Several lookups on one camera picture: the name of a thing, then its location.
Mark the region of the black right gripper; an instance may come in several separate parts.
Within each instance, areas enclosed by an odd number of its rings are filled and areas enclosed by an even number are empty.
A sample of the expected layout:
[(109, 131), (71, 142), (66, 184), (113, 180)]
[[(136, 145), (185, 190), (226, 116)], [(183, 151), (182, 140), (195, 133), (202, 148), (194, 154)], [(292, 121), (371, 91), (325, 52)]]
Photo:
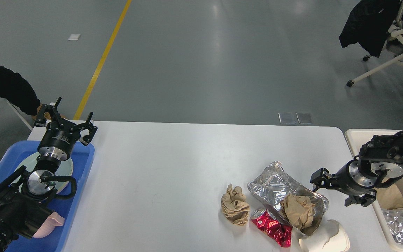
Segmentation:
[(352, 204), (368, 207), (376, 201), (376, 185), (379, 174), (374, 173), (371, 167), (361, 168), (360, 162), (356, 159), (349, 161), (335, 174), (330, 174), (326, 168), (315, 171), (310, 178), (313, 185), (312, 191), (315, 193), (320, 188), (337, 190), (349, 195), (344, 206)]

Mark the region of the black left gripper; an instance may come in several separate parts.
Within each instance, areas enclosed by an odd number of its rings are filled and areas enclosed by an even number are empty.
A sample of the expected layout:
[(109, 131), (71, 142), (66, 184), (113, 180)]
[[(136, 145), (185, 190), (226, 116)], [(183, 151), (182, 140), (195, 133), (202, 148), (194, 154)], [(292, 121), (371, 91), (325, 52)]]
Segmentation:
[(72, 127), (72, 132), (62, 130), (65, 120), (57, 110), (61, 100), (62, 97), (58, 97), (53, 105), (42, 104), (34, 121), (34, 127), (48, 128), (38, 146), (40, 155), (65, 161), (70, 158), (77, 140), (84, 146), (91, 143), (98, 127), (92, 122), (94, 113), (90, 112), (83, 123)]

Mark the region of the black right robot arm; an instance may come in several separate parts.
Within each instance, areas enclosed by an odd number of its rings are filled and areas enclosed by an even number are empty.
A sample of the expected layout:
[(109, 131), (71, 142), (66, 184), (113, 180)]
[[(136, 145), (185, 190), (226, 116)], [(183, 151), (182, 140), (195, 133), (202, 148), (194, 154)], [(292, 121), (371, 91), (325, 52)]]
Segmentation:
[(367, 207), (376, 201), (376, 190), (388, 188), (403, 178), (403, 130), (393, 135), (374, 135), (358, 155), (335, 174), (320, 168), (311, 176), (313, 191), (337, 190), (348, 198), (345, 206)]

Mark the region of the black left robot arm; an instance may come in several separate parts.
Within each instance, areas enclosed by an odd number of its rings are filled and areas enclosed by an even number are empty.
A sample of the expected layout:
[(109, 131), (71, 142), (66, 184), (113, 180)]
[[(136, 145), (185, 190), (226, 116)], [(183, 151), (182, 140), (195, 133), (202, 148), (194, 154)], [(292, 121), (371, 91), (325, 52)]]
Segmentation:
[(61, 117), (57, 110), (60, 101), (43, 104), (36, 117), (35, 127), (46, 127), (46, 132), (33, 170), (21, 166), (0, 183), (0, 252), (19, 236), (31, 239), (54, 214), (48, 204), (54, 199), (72, 199), (81, 188), (74, 176), (56, 172), (70, 159), (77, 142), (90, 144), (97, 127), (91, 121), (93, 112), (80, 124)]

